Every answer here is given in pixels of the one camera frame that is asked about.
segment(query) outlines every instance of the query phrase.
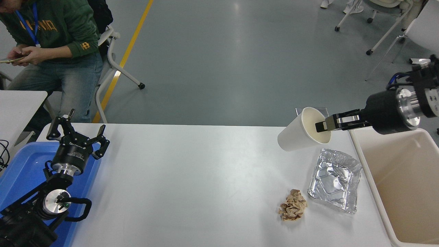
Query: white paper cup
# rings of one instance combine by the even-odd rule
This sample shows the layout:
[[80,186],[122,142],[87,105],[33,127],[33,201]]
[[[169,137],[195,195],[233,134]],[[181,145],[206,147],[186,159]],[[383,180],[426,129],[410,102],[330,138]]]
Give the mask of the white paper cup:
[[318,133],[316,123],[325,117],[312,107],[306,107],[278,136],[277,142],[285,151],[293,151],[311,146],[326,144],[331,140],[331,132]]

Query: trash bin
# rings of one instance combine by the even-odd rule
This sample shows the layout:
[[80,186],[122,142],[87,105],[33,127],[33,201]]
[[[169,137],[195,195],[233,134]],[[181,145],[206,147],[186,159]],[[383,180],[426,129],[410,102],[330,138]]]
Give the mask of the trash bin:
[[439,247],[439,148],[430,134],[350,134],[392,245]]

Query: crumpled brown paper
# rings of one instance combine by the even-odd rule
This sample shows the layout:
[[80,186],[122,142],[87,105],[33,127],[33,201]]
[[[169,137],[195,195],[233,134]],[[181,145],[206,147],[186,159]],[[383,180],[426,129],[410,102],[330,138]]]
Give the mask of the crumpled brown paper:
[[281,208],[278,211],[281,214],[282,220],[293,221],[300,218],[305,211],[305,207],[308,206],[300,190],[292,189],[286,200],[286,202],[281,204]]

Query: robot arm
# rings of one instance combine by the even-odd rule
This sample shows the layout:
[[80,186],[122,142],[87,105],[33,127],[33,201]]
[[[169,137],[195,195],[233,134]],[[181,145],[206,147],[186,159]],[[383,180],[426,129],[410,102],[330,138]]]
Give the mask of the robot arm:
[[[414,65],[412,71],[397,73],[386,90],[369,96],[364,109],[337,113],[316,123],[317,132],[372,126],[380,134],[414,130],[421,116],[439,116],[439,60]],[[408,77],[406,83],[396,79]],[[410,91],[399,86],[413,86]]]
[[[46,181],[0,211],[3,215],[0,219],[0,246],[48,247],[58,238],[54,230],[63,221],[78,222],[87,217],[91,201],[71,197],[67,187],[73,183],[74,176],[84,172],[90,155],[94,159],[104,156],[110,141],[103,135],[105,125],[92,139],[76,132],[70,123],[74,112],[72,109],[68,117],[55,118],[50,126],[47,139],[58,140],[60,145],[52,161],[47,161],[43,169]],[[63,129],[63,137],[60,137],[59,125]],[[94,151],[92,145],[97,142],[101,146]],[[72,203],[85,204],[81,216],[68,216]],[[49,225],[44,223],[51,219],[53,221]]]

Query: gray floor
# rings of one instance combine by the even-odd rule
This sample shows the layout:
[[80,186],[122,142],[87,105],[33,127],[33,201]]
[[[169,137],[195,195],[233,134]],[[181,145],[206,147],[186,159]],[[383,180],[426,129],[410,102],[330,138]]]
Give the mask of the gray floor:
[[[327,107],[330,114],[362,109],[394,73],[410,70],[408,58],[432,53],[409,42],[394,64],[388,56],[365,81],[400,27],[367,56],[395,19],[379,13],[367,24],[372,11],[365,6],[337,33],[346,1],[327,10],[320,2],[155,0],[125,65],[146,89],[121,76],[105,110],[108,121],[286,126],[296,107]],[[107,3],[122,35],[119,62],[148,1]],[[421,127],[438,143],[439,119],[424,118]]]

